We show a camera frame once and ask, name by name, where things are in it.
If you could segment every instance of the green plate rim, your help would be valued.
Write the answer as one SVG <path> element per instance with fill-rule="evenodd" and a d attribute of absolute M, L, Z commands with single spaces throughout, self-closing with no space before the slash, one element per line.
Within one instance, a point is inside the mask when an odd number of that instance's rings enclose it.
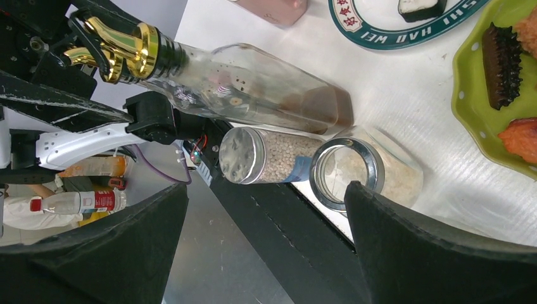
<path fill-rule="evenodd" d="M 460 57 L 462 56 L 462 54 L 464 53 L 464 51 L 467 49 L 467 48 L 471 48 L 472 45 L 476 42 L 476 41 L 479 41 L 479 43 L 481 43 L 481 29 L 479 28 L 479 24 L 481 22 L 483 22 L 483 20 L 485 18 L 487 18 L 490 14 L 493 14 L 493 13 L 496 13 L 496 10 L 497 9 L 497 6 L 501 6 L 502 3 L 504 1 L 509 1 L 509 0 L 492 0 L 486 7 L 485 9 L 483 10 L 483 14 L 481 15 L 480 19 L 477 21 L 476 23 L 476 26 L 474 27 L 474 29 L 472 30 L 472 32 L 470 33 L 470 35 L 468 36 L 468 38 L 463 42 L 463 44 L 461 45 L 461 47 L 458 49 L 458 51 L 455 53 L 455 56 L 453 57 L 453 95 L 452 95 L 452 112 L 453 112 L 453 116 L 455 116 L 455 118 L 464 126 L 464 128 L 466 129 L 466 131 L 470 134 L 470 136 L 472 137 L 472 139 L 474 140 L 474 142 L 477 144 L 479 150 L 481 151 L 481 153 L 490 161 L 492 161 L 493 163 L 497 163 L 505 168 L 509 168 L 509 169 L 512 169 L 516 172 L 519 172 L 519 173 L 522 173 L 534 180 L 537 180 L 537 172 L 533 171 L 530 169 L 531 167 L 531 164 L 528 163 L 528 166 L 526 167 L 519 167 L 519 166 L 513 166 L 509 163 L 506 163 L 504 161 L 502 161 L 501 159 L 499 158 L 496 158 L 492 155 L 490 155 L 487 150 L 484 148 L 483 146 L 483 143 L 481 141 L 481 135 L 480 133 L 477 131 L 477 130 L 474 130 L 470 124 L 468 122 L 466 122 L 466 120 L 464 120 L 462 118 L 462 116 L 459 114 L 459 112 L 457 111 L 457 103 L 460 101 L 459 99 L 459 93 L 461 92 L 460 90 L 460 83 L 461 83 L 461 79 L 459 77 L 460 75 L 460 71 L 458 69 L 458 61 L 460 59 Z"/>
<path fill-rule="evenodd" d="M 342 20 L 338 18 L 339 13 L 336 14 L 335 10 L 336 6 L 340 8 L 341 5 L 338 4 L 340 1 L 347 1 L 347 4 L 349 5 L 348 8 L 353 9 L 353 11 L 349 13 L 352 15 L 345 15 L 345 18 L 347 18 L 347 16 L 348 18 L 354 18 L 353 22 L 356 21 L 356 28 L 345 29 L 343 24 L 341 24 Z M 416 46 L 454 29 L 457 25 L 479 11 L 489 1 L 490 0 L 461 0 L 451 9 L 444 12 L 442 16 L 425 24 L 407 28 L 405 30 L 383 30 L 371 26 L 364 18 L 362 18 L 356 9 L 355 0 L 328 0 L 328 7 L 330 8 L 330 15 L 332 16 L 332 20 L 336 24 L 336 27 L 347 39 L 367 49 L 391 51 Z M 449 19 L 452 14 L 456 14 L 456 19 Z M 448 19 L 448 21 L 450 20 L 451 22 L 445 24 L 444 19 Z M 400 42 L 401 37 L 403 36 L 405 37 L 405 40 Z"/>

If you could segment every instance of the silver lid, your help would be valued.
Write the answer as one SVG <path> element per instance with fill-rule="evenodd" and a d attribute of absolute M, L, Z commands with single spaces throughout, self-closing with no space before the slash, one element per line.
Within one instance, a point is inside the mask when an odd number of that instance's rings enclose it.
<path fill-rule="evenodd" d="M 261 136 L 249 127 L 231 129 L 222 139 L 219 160 L 228 181 L 251 184 L 257 180 L 265 163 Z"/>
<path fill-rule="evenodd" d="M 310 167 L 310 185 L 313 193 L 324 206 L 335 211 L 345 212 L 345 203 L 333 195 L 325 180 L 326 169 L 329 167 L 327 166 L 328 161 L 341 148 L 350 149 L 360 156 L 365 165 L 363 185 L 377 193 L 380 193 L 384 187 L 384 164 L 377 150 L 369 143 L 349 137 L 331 139 L 315 152 Z"/>

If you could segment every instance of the white tabletop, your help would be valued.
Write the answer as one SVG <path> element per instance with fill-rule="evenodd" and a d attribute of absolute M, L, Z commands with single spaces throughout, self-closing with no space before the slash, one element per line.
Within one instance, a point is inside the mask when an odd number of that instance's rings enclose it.
<path fill-rule="evenodd" d="M 375 52 L 339 33 L 328 0 L 310 0 L 306 14 L 289 29 L 226 0 L 190 0 L 175 40 L 207 50 L 250 43 L 346 89 L 356 124 L 385 131 L 424 168 L 424 189 L 414 210 L 494 238 L 536 245 L 533 181 L 487 160 L 451 113 L 452 59 L 476 21 L 473 16 L 420 46 Z M 308 182 L 294 186 L 352 240 L 346 218 L 320 205 Z"/>

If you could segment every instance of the yellow-green scalloped plate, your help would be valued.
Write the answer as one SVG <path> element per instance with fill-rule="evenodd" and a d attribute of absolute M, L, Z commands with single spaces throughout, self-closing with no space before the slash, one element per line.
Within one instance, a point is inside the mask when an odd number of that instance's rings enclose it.
<path fill-rule="evenodd" d="M 493 0 L 453 59 L 455 88 L 452 110 L 491 161 L 537 180 L 537 164 L 507 152 L 498 134 L 517 118 L 537 117 L 537 60 L 522 55 L 521 96 L 500 111 L 491 108 L 483 68 L 481 38 L 491 22 L 509 27 L 527 17 L 537 0 Z"/>

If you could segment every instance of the glass jar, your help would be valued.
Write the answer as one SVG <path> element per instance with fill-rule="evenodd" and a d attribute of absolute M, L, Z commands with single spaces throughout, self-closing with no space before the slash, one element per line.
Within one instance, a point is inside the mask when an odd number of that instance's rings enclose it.
<path fill-rule="evenodd" d="M 305 136 L 233 128 L 220 145 L 220 169 L 236 184 L 307 181 L 312 156 L 321 145 Z"/>
<path fill-rule="evenodd" d="M 423 171 L 408 153 L 377 129 L 352 127 L 317 150 L 310 185 L 323 205 L 344 212 L 343 200 L 351 181 L 359 181 L 410 208 L 421 192 Z"/>
<path fill-rule="evenodd" d="M 166 72 L 140 85 L 166 95 L 179 110 L 242 124 L 314 134 L 354 121 L 348 92 L 249 44 L 202 51 L 177 42 Z"/>
<path fill-rule="evenodd" d="M 230 0 L 266 21 L 283 26 L 293 25 L 308 8 L 307 0 Z"/>

